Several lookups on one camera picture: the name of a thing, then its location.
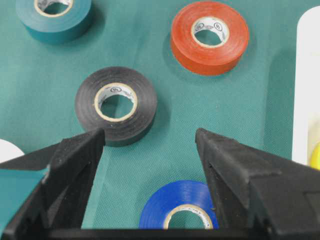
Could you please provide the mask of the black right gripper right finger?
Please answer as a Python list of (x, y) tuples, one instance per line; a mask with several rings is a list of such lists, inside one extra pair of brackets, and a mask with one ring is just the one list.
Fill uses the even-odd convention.
[(320, 172), (199, 128), (197, 151), (222, 228), (320, 233)]

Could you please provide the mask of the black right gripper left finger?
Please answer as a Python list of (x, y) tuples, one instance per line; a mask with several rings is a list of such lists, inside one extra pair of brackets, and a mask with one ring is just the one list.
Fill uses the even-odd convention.
[(0, 228), (80, 228), (105, 145), (96, 129), (0, 165)]

